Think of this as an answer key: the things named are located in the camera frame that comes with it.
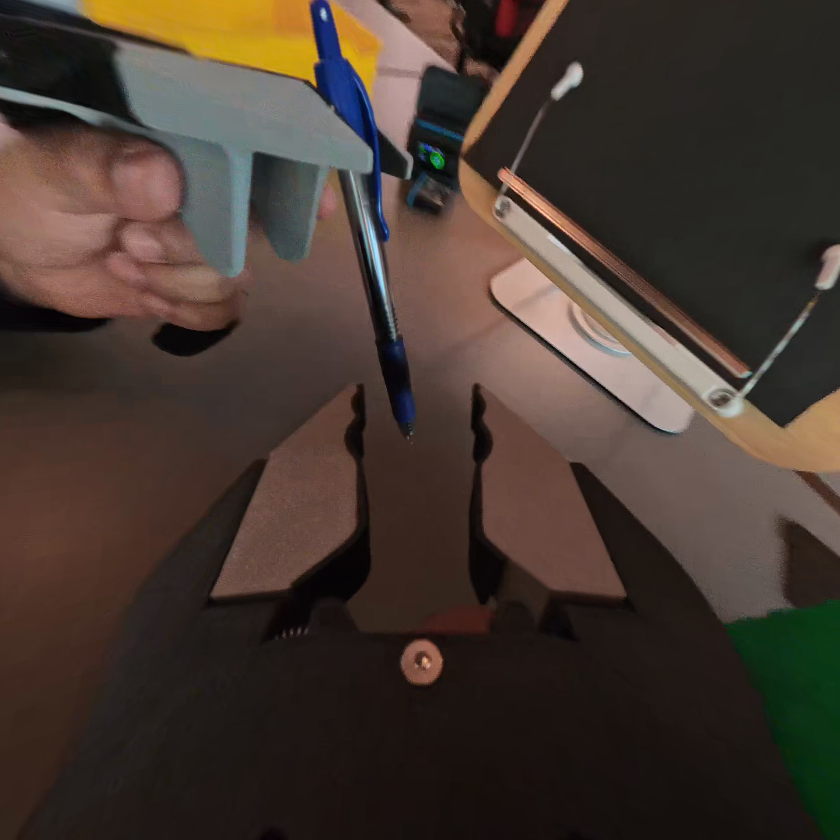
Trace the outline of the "green plastic bin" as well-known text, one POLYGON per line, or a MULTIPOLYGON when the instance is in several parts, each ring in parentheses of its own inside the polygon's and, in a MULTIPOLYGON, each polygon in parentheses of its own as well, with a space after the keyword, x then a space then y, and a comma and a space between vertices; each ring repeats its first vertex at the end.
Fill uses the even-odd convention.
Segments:
POLYGON ((839 601, 743 618, 728 634, 824 838, 839 838, 839 601))

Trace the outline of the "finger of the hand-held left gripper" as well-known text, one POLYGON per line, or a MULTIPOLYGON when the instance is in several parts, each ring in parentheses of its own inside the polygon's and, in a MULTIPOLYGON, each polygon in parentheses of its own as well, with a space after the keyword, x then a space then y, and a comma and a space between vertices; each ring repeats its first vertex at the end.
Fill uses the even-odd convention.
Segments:
POLYGON ((164 46, 3 46, 9 103, 64 112, 171 152, 182 170, 185 225, 205 263, 226 277, 245 265, 251 130, 349 128, 305 80, 164 46))
POLYGON ((372 174, 373 149, 349 128, 253 128, 251 143, 256 214, 276 255, 302 260, 310 249, 329 172, 372 174))

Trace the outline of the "small black box blue trim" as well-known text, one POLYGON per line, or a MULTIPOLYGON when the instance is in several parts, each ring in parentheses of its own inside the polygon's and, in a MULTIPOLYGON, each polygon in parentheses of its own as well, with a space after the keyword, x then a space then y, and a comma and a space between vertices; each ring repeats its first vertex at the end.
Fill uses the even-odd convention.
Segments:
POLYGON ((446 208, 452 189, 426 173, 420 174, 406 194, 406 205, 415 211, 440 215, 446 208))

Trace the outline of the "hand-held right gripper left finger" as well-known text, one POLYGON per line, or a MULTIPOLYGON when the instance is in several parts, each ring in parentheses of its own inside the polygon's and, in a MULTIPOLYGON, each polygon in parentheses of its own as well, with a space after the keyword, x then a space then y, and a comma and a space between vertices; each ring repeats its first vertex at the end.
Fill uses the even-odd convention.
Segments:
POLYGON ((364 386, 351 384, 271 450, 211 590, 216 602, 289 595, 368 522, 364 386))

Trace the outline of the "person's left hand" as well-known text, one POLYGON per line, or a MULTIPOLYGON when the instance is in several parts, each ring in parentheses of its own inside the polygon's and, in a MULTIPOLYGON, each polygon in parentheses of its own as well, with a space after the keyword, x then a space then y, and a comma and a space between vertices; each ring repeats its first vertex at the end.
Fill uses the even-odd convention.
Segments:
POLYGON ((15 302, 201 332, 239 320, 248 272, 228 278, 201 257, 168 150, 84 123, 2 120, 1 152, 2 292, 15 302))

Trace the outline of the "yellow plastic bin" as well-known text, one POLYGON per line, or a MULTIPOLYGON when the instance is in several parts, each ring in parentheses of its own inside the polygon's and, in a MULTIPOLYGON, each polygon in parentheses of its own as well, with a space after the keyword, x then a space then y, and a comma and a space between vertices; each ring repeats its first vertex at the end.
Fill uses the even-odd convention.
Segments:
POLYGON ((192 56, 315 83, 308 1, 82 1, 95 24, 192 56))

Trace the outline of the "black board book stand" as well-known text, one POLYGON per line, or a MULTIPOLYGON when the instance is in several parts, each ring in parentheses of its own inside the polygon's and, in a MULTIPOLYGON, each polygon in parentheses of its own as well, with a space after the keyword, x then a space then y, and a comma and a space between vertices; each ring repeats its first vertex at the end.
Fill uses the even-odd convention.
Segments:
POLYGON ((468 204, 753 457, 838 471, 838 2, 547 2, 468 204))

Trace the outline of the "person's left forearm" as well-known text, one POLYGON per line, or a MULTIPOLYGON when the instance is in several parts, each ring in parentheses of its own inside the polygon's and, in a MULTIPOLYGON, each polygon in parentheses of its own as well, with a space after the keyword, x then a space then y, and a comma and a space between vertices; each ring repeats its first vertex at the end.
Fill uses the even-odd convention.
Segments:
POLYGON ((80 318, 36 306, 13 294, 1 282, 1 333, 89 333, 109 321, 108 318, 80 318))

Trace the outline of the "black device with screen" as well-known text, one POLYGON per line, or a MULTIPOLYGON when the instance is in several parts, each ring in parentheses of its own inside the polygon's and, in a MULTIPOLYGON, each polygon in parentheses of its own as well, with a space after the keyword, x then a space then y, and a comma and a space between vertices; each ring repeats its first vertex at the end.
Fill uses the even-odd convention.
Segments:
POLYGON ((487 91, 480 77, 440 66, 425 68, 407 138, 414 176, 426 175, 450 190, 459 188, 459 159, 467 129, 487 91))

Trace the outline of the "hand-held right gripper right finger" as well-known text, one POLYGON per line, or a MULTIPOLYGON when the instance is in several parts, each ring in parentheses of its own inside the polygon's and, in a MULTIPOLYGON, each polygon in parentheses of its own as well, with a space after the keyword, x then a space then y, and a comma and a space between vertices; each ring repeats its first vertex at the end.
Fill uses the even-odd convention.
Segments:
POLYGON ((471 394, 469 579, 480 604, 627 598, 571 463, 485 386, 471 394))

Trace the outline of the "blue ballpoint pen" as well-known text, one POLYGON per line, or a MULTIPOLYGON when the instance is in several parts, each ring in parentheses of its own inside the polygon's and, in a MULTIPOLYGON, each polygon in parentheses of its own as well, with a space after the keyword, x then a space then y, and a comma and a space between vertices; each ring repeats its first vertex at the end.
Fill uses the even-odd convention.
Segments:
POLYGON ((382 208, 382 157, 375 115, 361 77, 343 55, 330 3, 314 1, 309 8, 318 52, 314 67, 318 92, 372 152, 370 173, 339 171, 339 183, 392 414, 402 436, 411 440, 416 407, 385 257, 390 231, 382 208))

